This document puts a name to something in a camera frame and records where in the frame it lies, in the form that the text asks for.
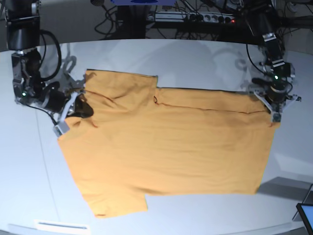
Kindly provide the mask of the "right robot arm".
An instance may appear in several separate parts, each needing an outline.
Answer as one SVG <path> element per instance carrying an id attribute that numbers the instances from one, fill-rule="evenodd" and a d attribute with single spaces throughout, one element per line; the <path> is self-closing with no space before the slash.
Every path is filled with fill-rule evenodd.
<path id="1" fill-rule="evenodd" d="M 89 118 L 94 111 L 81 98 L 82 89 L 60 90 L 60 82 L 54 78 L 62 65 L 60 44 L 55 35 L 40 26 L 39 0 L 2 0 L 0 12 L 6 22 L 7 48 L 11 55 L 13 71 L 13 91 L 15 101 L 23 106 L 41 110 L 60 119 L 67 117 Z M 45 58 L 38 46 L 48 36 L 56 46 L 57 65 L 55 71 L 46 77 L 40 69 Z"/>

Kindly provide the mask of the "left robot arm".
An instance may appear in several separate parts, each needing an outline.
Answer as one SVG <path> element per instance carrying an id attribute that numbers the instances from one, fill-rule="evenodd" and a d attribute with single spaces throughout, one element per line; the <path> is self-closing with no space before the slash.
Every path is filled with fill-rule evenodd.
<path id="1" fill-rule="evenodd" d="M 283 59 L 283 52 L 274 23 L 275 9 L 270 0 L 242 0 L 242 15 L 255 37 L 263 39 L 265 61 L 262 69 L 255 66 L 264 78 L 253 78 L 249 92 L 268 109 L 272 121 L 279 122 L 283 111 L 301 98 L 290 94 L 295 80 L 294 66 Z"/>

